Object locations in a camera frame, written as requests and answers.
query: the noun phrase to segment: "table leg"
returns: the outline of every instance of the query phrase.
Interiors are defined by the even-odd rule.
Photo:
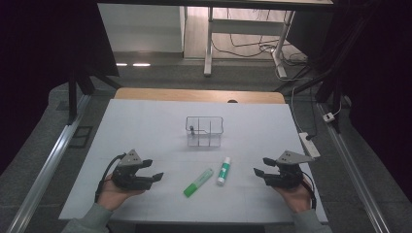
[[[282,33],[279,37],[278,45],[277,45],[276,49],[271,52],[273,60],[275,61],[275,64],[276,64],[276,69],[278,71],[279,78],[281,78],[281,79],[286,78],[287,74],[286,74],[285,68],[282,64],[282,59],[281,59],[280,55],[281,55],[281,52],[282,52],[282,46],[285,43],[286,36],[288,35],[289,27],[291,26],[291,21],[292,21],[294,12],[286,12],[286,14],[287,14],[286,15],[286,21],[284,21],[283,30],[282,30]]]
[[[203,72],[205,77],[210,77],[212,75],[212,28],[213,28],[213,8],[209,8],[205,69]]]

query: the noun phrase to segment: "white tabletop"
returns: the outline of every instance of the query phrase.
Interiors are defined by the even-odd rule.
[[[224,133],[218,148],[188,147],[187,117],[223,117]],[[164,172],[151,190],[126,200],[112,219],[133,222],[292,222],[282,197],[254,168],[266,173],[277,169],[263,164],[285,150],[303,153],[291,111],[286,104],[226,104],[147,100],[111,100],[85,163],[70,192],[60,219],[83,217],[91,207],[94,191],[110,161],[136,149],[153,165],[137,176]],[[231,166],[224,186],[216,180],[225,157]],[[307,164],[301,164],[311,176]],[[183,190],[204,170],[214,176],[190,198]],[[317,215],[326,222],[318,192]]]

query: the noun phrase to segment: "metal rail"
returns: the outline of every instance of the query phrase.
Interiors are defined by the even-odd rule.
[[[327,106],[325,106],[325,104],[318,104],[317,106],[319,112],[321,113],[321,116],[327,114],[327,111],[325,111],[327,110]],[[376,204],[375,198],[370,193],[369,188],[367,187],[360,172],[360,169],[358,168],[354,158],[349,152],[342,136],[336,133],[335,129],[331,125],[327,126],[327,130],[329,131],[333,143],[336,145],[346,171],[348,172],[349,177],[352,180],[352,183],[358,193],[360,200],[364,204],[366,212],[370,218],[370,222],[375,228],[375,231],[379,233],[390,233],[391,230],[389,229],[388,223],[386,223],[384,216],[379,209],[379,206]]]
[[[73,134],[76,131],[83,115],[85,108],[89,102],[90,96],[82,96],[78,104],[78,114],[75,120],[71,125],[66,125],[60,134],[60,137],[57,139],[51,153],[43,165],[42,170],[36,178],[36,181],[31,186],[30,191],[27,193],[23,203],[21,204],[15,218],[12,221],[12,224],[7,230],[8,233],[22,233],[25,231],[30,219],[33,217],[33,214],[39,205],[40,200],[43,197],[43,194],[48,187],[55,169],[57,168],[58,163],[61,160],[66,148],[70,142],[70,139],[73,137]]]

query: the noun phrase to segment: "light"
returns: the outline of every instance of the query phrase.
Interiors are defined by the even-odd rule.
[[[134,63],[133,66],[144,67],[144,66],[151,66],[149,63]]]

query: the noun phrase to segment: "green tube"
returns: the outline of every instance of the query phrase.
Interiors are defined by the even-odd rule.
[[[209,178],[211,178],[212,175],[213,170],[211,168],[206,169],[206,171],[204,171],[202,175],[200,175],[200,177],[198,177],[193,183],[191,183],[185,189],[185,191],[183,191],[183,193],[185,193],[187,197],[190,197],[199,187],[201,187],[205,182],[207,182],[207,180],[209,180]]]

